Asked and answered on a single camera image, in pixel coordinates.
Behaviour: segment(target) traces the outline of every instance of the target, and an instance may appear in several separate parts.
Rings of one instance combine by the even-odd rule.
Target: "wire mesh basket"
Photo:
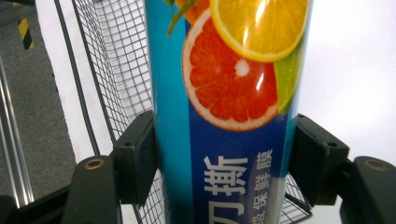
[[[73,0],[110,138],[115,142],[134,118],[152,108],[148,42],[142,0]],[[280,223],[311,216],[304,195],[288,175]],[[139,223],[165,223],[157,172],[146,205],[134,206]]]

